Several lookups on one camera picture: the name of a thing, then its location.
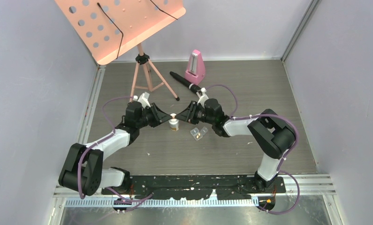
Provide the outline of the white pill bottle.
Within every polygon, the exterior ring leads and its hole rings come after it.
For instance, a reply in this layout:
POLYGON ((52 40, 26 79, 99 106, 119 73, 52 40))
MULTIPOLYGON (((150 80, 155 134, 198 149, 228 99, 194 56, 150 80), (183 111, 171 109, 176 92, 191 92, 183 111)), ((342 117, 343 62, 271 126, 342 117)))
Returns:
POLYGON ((178 131, 179 130, 179 120, 178 119, 170 119, 169 121, 170 129, 172 131, 178 131))

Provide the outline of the clear plastic pill organizer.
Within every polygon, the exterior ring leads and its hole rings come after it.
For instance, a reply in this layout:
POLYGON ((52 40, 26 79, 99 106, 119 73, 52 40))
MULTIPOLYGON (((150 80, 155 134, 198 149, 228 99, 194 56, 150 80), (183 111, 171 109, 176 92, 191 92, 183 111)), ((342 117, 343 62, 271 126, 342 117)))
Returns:
POLYGON ((194 128, 194 129, 192 129, 192 130, 190 131, 190 134, 193 136, 193 138, 194 138, 196 141, 198 141, 198 140, 202 139, 203 136, 204 136, 205 134, 207 134, 207 132, 208 132, 208 128, 207 128, 207 127, 203 127, 203 128, 201 128, 201 129, 198 129, 198 128, 196 127, 196 128, 194 128))

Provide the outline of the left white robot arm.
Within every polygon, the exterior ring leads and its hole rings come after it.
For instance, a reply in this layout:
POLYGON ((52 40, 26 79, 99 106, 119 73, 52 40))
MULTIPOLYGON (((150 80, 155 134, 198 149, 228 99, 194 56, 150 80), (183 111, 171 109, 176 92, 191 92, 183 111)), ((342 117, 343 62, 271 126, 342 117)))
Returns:
POLYGON ((144 106, 128 103, 120 124, 106 136, 88 143, 71 145, 58 178, 60 186, 77 191, 81 198, 91 196, 99 188, 113 187, 118 193, 130 191, 129 172, 121 168, 103 169, 103 162, 115 152, 131 145, 140 129, 159 126, 173 117, 156 104, 144 106))

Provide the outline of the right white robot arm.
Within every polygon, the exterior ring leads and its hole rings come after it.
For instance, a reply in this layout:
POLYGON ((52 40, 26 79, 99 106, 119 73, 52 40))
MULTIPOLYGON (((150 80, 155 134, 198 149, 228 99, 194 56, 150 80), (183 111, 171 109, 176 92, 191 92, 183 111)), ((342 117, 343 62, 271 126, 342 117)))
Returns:
POLYGON ((175 118, 191 124, 210 124, 216 135, 221 137, 253 136, 264 152, 254 174, 255 186, 260 192, 268 192, 274 186, 285 157, 299 141, 297 128, 273 110, 266 109, 261 114, 246 117, 230 117, 215 98, 206 100, 203 105, 191 101, 175 118))

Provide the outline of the black microphone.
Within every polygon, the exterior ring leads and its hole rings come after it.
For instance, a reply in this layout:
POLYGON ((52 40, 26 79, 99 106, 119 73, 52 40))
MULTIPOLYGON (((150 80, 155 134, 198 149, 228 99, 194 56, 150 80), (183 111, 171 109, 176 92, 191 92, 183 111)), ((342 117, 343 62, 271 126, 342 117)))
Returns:
POLYGON ((198 93, 200 90, 201 90, 201 87, 199 87, 198 85, 186 80, 184 77, 180 76, 179 74, 173 72, 173 71, 170 71, 169 74, 176 80, 178 81, 180 84, 182 84, 183 86, 185 86, 186 88, 188 88, 192 93, 198 93))

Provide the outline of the pink metronome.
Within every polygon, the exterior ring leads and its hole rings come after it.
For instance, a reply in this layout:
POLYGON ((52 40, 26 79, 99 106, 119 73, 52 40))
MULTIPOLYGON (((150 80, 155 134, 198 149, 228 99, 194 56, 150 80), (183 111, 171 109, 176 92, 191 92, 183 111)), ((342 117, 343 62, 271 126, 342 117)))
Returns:
POLYGON ((193 50, 190 54, 184 78, 196 85, 199 85, 206 75, 202 54, 199 50, 193 50))

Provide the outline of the pink music stand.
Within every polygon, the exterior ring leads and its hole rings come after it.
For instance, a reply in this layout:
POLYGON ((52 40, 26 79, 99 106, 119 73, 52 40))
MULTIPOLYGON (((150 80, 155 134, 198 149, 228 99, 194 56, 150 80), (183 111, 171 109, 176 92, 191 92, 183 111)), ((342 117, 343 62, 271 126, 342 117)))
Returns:
POLYGON ((135 89, 155 91, 170 87, 145 53, 142 42, 178 20, 186 13, 181 0, 56 0, 74 30, 100 66, 118 59, 134 47, 135 70, 130 94, 135 89))

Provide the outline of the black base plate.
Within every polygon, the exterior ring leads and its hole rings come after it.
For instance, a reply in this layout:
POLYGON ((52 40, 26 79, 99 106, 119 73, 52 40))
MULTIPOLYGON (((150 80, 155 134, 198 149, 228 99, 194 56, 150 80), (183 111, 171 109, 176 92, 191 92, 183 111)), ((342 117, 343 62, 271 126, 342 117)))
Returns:
POLYGON ((248 199, 251 194, 283 194, 282 177, 276 177, 268 187, 252 175, 160 175, 132 176, 119 187, 103 189, 102 194, 119 193, 125 197, 154 200, 206 200, 216 194, 219 200, 248 199))

